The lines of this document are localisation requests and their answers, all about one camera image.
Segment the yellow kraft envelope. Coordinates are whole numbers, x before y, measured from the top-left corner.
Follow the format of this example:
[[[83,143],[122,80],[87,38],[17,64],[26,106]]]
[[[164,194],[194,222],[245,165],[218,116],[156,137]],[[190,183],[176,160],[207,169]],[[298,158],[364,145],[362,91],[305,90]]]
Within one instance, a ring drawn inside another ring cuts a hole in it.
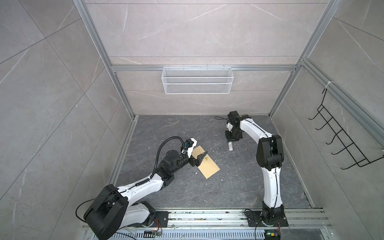
[[[198,155],[203,154],[204,152],[205,150],[201,146],[198,146],[193,150],[192,156],[197,158]],[[220,170],[220,168],[208,154],[203,158],[203,161],[200,166],[198,166],[198,169],[206,179],[212,177]]]

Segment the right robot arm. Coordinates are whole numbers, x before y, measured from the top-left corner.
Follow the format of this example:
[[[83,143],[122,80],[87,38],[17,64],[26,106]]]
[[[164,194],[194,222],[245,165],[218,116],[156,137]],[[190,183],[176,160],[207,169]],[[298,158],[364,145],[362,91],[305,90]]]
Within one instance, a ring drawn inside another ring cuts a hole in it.
[[[281,198],[280,173],[284,162],[283,141],[279,135],[272,135],[260,127],[249,115],[228,114],[225,135],[228,142],[236,142],[248,134],[257,143],[256,160],[263,172],[264,199],[262,221],[273,225],[284,215]]]

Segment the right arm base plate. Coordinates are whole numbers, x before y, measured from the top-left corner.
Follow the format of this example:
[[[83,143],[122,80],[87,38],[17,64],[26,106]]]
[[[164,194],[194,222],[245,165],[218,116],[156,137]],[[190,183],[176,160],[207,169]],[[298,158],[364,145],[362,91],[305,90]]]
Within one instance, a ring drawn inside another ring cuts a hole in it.
[[[288,227],[289,223],[284,212],[267,213],[245,209],[244,215],[249,227]]]

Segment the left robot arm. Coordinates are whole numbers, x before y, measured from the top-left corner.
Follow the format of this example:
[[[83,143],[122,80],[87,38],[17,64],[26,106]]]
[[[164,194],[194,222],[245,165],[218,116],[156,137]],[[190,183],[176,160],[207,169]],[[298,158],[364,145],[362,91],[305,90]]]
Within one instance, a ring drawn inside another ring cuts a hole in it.
[[[126,186],[105,186],[85,212],[85,222],[99,240],[107,240],[127,226],[150,227],[155,220],[156,210],[141,199],[167,187],[175,179],[174,173],[185,165],[200,166],[207,154],[205,151],[195,158],[191,151],[179,153],[170,150],[153,176]]]

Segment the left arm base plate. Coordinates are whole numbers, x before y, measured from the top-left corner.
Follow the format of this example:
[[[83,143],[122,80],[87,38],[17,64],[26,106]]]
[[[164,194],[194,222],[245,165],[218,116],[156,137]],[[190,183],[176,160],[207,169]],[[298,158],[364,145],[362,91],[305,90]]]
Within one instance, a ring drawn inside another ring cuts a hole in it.
[[[168,226],[170,212],[159,211],[150,214],[149,218],[141,224],[135,224],[135,227],[151,227],[151,228],[165,228]]]

